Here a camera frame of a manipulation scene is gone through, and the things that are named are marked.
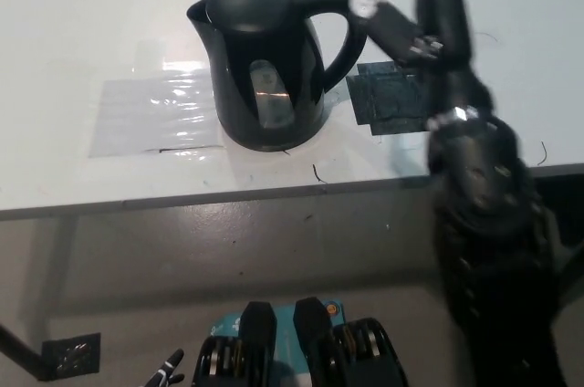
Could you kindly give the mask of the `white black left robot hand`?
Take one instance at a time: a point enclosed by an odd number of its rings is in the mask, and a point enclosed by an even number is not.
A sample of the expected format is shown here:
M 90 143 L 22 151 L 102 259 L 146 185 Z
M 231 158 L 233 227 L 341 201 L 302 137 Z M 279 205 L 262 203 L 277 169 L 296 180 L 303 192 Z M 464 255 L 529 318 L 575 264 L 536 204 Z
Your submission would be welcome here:
M 177 349 L 150 377 L 150 379 L 144 384 L 144 387 L 170 387 L 182 382 L 185 376 L 181 373 L 175 373 L 175 370 L 183 360 L 183 357 L 184 350 Z

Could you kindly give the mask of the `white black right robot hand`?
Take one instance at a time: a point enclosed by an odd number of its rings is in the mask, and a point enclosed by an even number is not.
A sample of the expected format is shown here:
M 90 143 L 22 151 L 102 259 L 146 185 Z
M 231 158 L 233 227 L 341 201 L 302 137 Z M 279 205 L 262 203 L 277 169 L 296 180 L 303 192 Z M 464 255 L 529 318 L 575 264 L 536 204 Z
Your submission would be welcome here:
M 428 96 L 428 130 L 492 114 L 490 92 L 472 67 L 464 0 L 415 0 L 415 19 L 389 0 L 349 0 L 349 13 L 397 65 L 415 70 Z

